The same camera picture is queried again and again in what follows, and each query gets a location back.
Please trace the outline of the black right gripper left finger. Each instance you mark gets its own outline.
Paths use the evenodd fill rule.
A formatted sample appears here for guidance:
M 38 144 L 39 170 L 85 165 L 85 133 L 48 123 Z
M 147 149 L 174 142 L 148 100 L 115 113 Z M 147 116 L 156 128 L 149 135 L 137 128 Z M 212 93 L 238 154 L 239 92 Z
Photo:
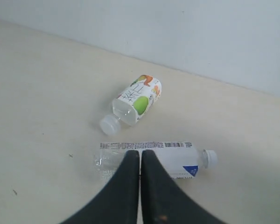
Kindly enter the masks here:
M 108 183 L 64 224 L 135 224 L 139 203 L 139 152 L 130 150 Z

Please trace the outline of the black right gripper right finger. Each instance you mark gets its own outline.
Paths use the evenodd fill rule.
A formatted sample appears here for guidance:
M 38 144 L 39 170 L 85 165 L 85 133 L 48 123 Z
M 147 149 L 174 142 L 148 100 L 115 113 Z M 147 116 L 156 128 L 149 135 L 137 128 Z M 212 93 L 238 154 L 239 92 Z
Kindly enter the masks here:
M 222 224 L 188 197 L 152 150 L 142 152 L 141 208 L 145 224 Z

